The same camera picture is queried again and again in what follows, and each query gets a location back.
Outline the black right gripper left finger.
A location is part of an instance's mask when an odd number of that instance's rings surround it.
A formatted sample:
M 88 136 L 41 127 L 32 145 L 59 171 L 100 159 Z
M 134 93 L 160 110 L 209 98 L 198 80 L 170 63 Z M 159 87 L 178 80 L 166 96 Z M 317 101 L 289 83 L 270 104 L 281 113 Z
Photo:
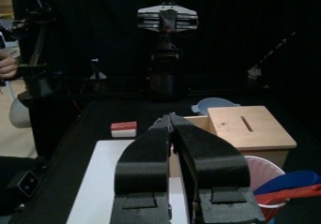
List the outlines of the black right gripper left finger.
M 110 224 L 170 224 L 171 120 L 159 118 L 115 166 Z

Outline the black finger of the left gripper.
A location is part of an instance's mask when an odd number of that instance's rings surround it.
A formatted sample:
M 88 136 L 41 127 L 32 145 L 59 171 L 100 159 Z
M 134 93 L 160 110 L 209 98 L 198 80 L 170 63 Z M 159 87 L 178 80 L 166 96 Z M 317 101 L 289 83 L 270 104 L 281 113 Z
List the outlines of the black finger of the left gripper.
M 159 30 L 162 33 L 175 31 L 177 11 L 172 9 L 159 11 Z

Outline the person's hand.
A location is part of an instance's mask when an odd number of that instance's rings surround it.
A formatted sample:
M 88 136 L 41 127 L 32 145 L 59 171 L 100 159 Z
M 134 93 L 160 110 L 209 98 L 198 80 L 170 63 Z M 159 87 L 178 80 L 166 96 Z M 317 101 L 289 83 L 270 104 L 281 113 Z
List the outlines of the person's hand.
M 17 61 L 11 54 L 0 50 L 0 79 L 9 80 L 15 77 L 17 71 Z

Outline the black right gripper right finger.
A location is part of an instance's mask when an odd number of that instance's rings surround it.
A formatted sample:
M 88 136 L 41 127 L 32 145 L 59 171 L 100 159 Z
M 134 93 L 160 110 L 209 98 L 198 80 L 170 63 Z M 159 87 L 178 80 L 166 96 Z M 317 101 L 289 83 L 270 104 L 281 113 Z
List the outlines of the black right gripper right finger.
M 222 138 L 170 114 L 190 224 L 263 224 L 247 160 Z

